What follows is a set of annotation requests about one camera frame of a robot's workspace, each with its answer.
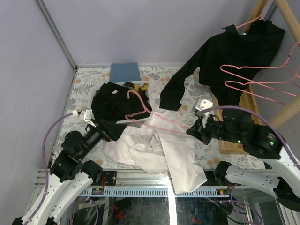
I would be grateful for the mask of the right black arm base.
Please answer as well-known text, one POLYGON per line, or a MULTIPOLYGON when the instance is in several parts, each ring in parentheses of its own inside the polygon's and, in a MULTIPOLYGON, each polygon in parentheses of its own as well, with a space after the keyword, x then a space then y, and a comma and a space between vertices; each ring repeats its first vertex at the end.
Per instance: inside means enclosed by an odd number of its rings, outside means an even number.
POLYGON ((227 169, 232 164, 226 161, 220 161, 214 170, 205 170, 207 181, 205 186, 227 186, 230 182, 225 177, 227 169))

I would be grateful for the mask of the pink hanger front black shirt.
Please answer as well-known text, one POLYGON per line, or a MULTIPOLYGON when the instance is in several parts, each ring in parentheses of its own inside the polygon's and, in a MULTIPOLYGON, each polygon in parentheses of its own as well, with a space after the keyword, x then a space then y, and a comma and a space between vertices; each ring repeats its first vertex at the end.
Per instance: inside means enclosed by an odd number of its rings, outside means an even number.
POLYGON ((296 87, 299 88, 300 86, 296 83, 295 79, 300 77, 300 76, 298 75, 298 71, 299 71, 300 67, 298 66, 296 72, 293 72, 290 68, 288 68, 288 62, 289 62, 289 60, 290 60, 290 57, 291 57, 291 55, 292 55, 292 53, 293 53, 295 47, 298 46, 298 44, 299 44, 299 42, 297 42, 297 43, 292 47, 291 52, 289 53, 289 55, 288 55, 288 57, 287 57, 287 59, 286 59, 286 62, 285 62, 283 65, 281 65, 281 66, 276 66, 276 67, 253 67, 253 66, 242 66, 242 67, 237 67, 237 66, 234 66, 234 65, 227 65, 227 64, 224 64, 224 65, 222 65, 222 66, 220 67, 220 69, 221 69, 221 71, 223 71, 223 72, 225 72, 225 73, 228 73, 228 74, 230 74, 230 75, 233 75, 233 76, 236 76, 236 77, 238 77, 238 78, 241 78, 241 79, 244 79, 244 80, 248 81, 247 83, 240 83, 240 82, 237 82, 237 83, 239 83, 239 84, 241 84, 241 85, 246 85, 246 84, 258 84, 258 85, 261 85, 261 86, 264 86, 264 87, 267 87, 267 88, 270 88, 270 89, 271 89, 271 87, 267 86, 266 84, 281 84, 281 83, 290 83, 290 82, 292 82, 296 87), (223 69, 223 67, 231 67, 231 68, 234 68, 234 69, 237 69, 237 70, 241 70, 241 69, 245 69, 245 68, 247 68, 247 69, 280 69, 280 68, 285 68, 286 70, 288 70, 289 72, 291 72, 291 73, 293 74, 293 77, 292 77, 290 80, 288 80, 288 81, 282 81, 282 82, 254 82, 254 81, 252 81, 252 80, 250 80, 250 79, 248 79, 248 78, 245 78, 245 77, 243 77, 243 76, 234 74, 234 73, 232 73, 232 72, 229 72, 229 71, 223 69))

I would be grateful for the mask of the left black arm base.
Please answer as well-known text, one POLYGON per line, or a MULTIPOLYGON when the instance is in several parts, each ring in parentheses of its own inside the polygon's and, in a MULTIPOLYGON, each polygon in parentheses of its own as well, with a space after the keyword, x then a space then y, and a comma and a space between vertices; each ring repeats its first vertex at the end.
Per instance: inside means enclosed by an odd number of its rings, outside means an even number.
POLYGON ((116 171, 102 171, 102 175, 99 181, 93 182, 92 185, 96 186, 115 186, 117 181, 116 171))

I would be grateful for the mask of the white shirt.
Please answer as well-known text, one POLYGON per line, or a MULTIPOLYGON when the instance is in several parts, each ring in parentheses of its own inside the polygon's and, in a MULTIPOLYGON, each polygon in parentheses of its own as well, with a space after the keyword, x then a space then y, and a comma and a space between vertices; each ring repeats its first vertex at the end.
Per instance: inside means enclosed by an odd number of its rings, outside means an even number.
POLYGON ((117 141, 105 144, 103 153, 147 173, 169 172, 176 194, 193 192, 207 181, 196 163, 193 138, 169 110, 153 113, 140 127, 126 127, 117 141))

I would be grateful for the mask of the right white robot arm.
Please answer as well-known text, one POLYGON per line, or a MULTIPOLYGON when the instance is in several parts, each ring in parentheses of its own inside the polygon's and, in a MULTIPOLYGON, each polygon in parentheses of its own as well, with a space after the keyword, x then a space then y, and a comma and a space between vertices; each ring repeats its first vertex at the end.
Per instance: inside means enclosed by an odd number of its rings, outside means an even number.
POLYGON ((251 156, 263 160, 277 172, 276 176, 241 169, 226 161, 220 161, 214 171, 214 181, 219 185, 236 183, 267 193, 280 204, 293 210, 300 210, 300 171, 298 160, 286 151, 285 140, 270 127, 255 124, 250 113, 237 109, 224 109, 222 120, 210 115, 206 122, 200 116, 187 130, 205 145, 212 139, 238 143, 251 156))

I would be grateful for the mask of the pink wire hanger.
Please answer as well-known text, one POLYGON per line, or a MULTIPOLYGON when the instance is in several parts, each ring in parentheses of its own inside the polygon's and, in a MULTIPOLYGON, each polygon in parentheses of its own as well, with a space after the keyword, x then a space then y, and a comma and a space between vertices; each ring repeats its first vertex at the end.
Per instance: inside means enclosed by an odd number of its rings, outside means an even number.
POLYGON ((226 81, 226 87, 234 89, 238 92, 244 92, 249 95, 252 95, 256 98, 270 101, 273 103, 278 103, 281 105, 286 104, 287 98, 289 100, 292 97, 296 97, 294 92, 297 87, 300 90, 300 87, 295 85, 292 80, 288 81, 226 81))

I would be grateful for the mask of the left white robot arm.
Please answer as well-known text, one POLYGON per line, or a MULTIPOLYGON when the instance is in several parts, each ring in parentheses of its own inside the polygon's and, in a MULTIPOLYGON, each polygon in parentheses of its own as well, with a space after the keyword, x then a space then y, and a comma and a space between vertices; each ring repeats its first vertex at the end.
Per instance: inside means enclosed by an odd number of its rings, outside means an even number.
POLYGON ((56 225, 65 210, 88 186, 103 179, 103 168, 84 158, 101 141, 116 141, 127 127, 99 120, 87 125, 86 134, 71 131, 66 134, 62 151, 50 170, 45 171, 45 185, 29 211, 13 221, 14 225, 56 225))

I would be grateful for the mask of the yellow plaid shirt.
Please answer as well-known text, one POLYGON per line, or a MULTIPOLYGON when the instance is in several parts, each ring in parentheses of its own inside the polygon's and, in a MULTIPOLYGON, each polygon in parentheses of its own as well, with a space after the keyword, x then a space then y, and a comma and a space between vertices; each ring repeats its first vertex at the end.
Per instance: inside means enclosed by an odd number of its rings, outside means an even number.
POLYGON ((149 84, 144 83, 142 85, 138 85, 138 84, 132 83, 132 82, 125 82, 123 84, 123 87, 129 88, 130 90, 134 90, 134 91, 137 91, 137 92, 145 92, 148 89, 149 84))

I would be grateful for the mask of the pink hanger of white shirt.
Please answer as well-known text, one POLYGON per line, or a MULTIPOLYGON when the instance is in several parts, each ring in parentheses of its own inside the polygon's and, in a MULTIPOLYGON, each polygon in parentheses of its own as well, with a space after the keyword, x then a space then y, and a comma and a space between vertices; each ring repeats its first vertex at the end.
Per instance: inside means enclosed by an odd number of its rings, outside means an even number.
POLYGON ((177 121, 171 120, 171 119, 169 119, 169 118, 167 118, 167 117, 162 116, 161 114, 158 114, 158 113, 156 113, 156 112, 150 111, 150 110, 146 107, 146 105, 145 105, 145 103, 144 103, 142 97, 140 96, 140 94, 139 94, 137 91, 135 91, 135 90, 129 90, 129 91, 127 92, 127 99, 130 99, 130 94, 131 94, 131 93, 135 94, 135 95, 138 97, 138 99, 139 99, 139 101, 140 101, 140 103, 141 103, 141 105, 142 105, 142 107, 143 107, 143 110, 140 111, 140 112, 135 112, 135 113, 133 113, 133 114, 126 114, 126 115, 125 115, 125 119, 126 119, 126 120, 129 120, 130 118, 132 118, 132 117, 134 117, 134 116, 136 116, 136 115, 140 115, 140 114, 144 114, 144 113, 149 113, 150 115, 154 115, 154 116, 159 117, 159 118, 161 118, 161 119, 163 119, 163 120, 166 120, 166 121, 168 121, 168 122, 172 122, 172 123, 174 123, 174 124, 177 124, 177 125, 178 125, 179 127, 181 127, 181 128, 184 128, 184 129, 190 129, 190 127, 184 126, 184 125, 180 124, 180 123, 177 122, 177 121))

